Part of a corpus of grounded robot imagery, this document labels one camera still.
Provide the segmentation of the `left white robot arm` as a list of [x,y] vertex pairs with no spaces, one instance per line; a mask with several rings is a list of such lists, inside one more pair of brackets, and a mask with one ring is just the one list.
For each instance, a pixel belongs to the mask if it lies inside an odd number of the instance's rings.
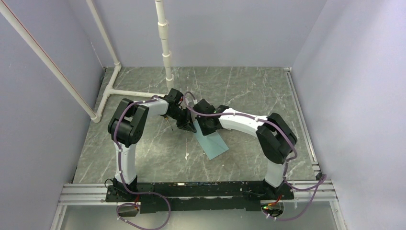
[[176,120],[177,128],[196,133],[191,112],[180,105],[183,99],[180,91],[170,89],[163,97],[154,95],[146,101],[126,98],[120,101],[109,122],[108,133],[114,141],[117,157],[113,186],[123,200],[132,201],[138,193],[135,149],[149,117],[170,117]]

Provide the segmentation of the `light blue envelope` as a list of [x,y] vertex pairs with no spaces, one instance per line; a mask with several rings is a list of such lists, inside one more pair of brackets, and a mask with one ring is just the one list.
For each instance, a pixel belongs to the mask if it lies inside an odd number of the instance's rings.
[[196,133],[194,133],[194,136],[209,160],[212,160],[229,150],[229,147],[226,145],[217,131],[204,136],[197,120],[195,120],[193,124],[196,128]]

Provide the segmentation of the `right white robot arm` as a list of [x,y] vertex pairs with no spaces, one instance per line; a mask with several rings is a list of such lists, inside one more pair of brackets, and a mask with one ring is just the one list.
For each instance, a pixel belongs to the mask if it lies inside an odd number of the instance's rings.
[[204,136],[220,129],[231,129],[256,137],[268,160],[264,194],[275,199],[282,193],[287,157],[293,152],[297,137],[281,115],[251,115],[225,105],[215,108],[205,99],[194,105],[192,110],[196,112]]

